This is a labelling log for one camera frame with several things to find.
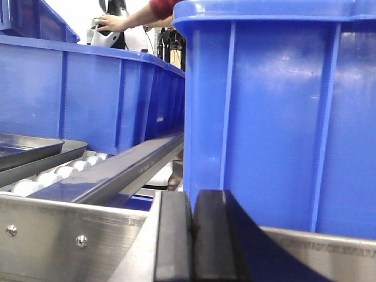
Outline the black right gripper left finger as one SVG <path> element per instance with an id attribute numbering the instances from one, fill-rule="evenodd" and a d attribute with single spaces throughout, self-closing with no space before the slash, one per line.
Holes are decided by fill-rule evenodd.
<path id="1" fill-rule="evenodd" d="M 191 229 L 192 212 L 186 194 L 163 192 L 154 281 L 192 281 Z"/>

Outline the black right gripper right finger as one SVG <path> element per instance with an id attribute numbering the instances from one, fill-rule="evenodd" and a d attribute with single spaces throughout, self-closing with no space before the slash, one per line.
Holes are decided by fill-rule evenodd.
<path id="1" fill-rule="evenodd" d="M 327 281 L 273 241 L 231 192 L 201 190 L 194 208 L 196 281 Z"/>

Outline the person's forearm in background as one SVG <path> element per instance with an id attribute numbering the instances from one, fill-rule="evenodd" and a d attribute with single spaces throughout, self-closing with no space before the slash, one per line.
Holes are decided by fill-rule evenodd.
<path id="1" fill-rule="evenodd" d="M 168 16 L 165 19 L 159 19 L 152 11 L 150 3 L 148 3 L 141 10 L 125 19 L 123 29 L 127 30 L 129 28 L 134 28 L 137 26 L 146 26 L 148 28 L 162 28 L 171 26 L 172 21 L 172 15 Z"/>

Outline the person's hand in background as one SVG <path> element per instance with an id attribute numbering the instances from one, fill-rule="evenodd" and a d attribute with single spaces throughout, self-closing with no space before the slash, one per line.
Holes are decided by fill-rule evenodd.
<path id="1" fill-rule="evenodd" d="M 95 25 L 98 31 L 123 32 L 127 29 L 126 19 L 116 15 L 101 15 Z"/>

